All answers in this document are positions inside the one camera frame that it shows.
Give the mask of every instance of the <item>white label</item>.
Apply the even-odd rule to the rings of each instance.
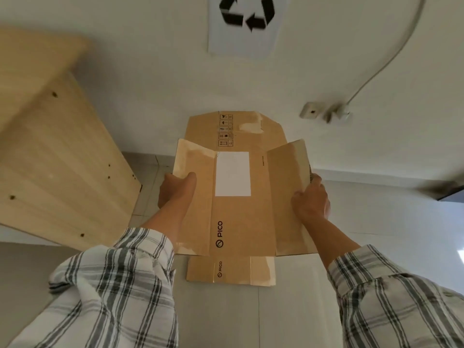
[[[216,159],[217,197],[251,197],[250,156],[247,151],[220,151]]]
[[[274,48],[288,0],[209,0],[208,51],[264,58]]]

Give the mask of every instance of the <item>plaid shirt sleeve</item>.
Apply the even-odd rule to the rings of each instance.
[[[177,347],[171,242],[129,228],[114,248],[96,246],[50,276],[60,296],[11,347]]]
[[[364,246],[335,259],[345,347],[464,347],[464,297]]]

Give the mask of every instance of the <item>power outlet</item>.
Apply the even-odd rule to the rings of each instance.
[[[324,102],[307,102],[301,110],[300,117],[313,120],[322,115],[327,105]]]

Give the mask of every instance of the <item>fingers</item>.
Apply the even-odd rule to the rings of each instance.
[[[312,176],[311,184],[314,184],[316,186],[321,185],[322,183],[321,176],[319,176],[318,174],[312,174],[311,176]]]

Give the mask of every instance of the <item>cardboard flap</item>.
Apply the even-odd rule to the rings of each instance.
[[[276,255],[316,253],[316,246],[291,208],[295,191],[310,182],[310,163],[303,139],[267,152],[275,226]]]
[[[274,257],[190,257],[187,281],[275,286]]]
[[[215,161],[215,151],[179,139],[173,175],[185,178],[195,172],[197,187],[179,233],[178,254],[209,254]]]

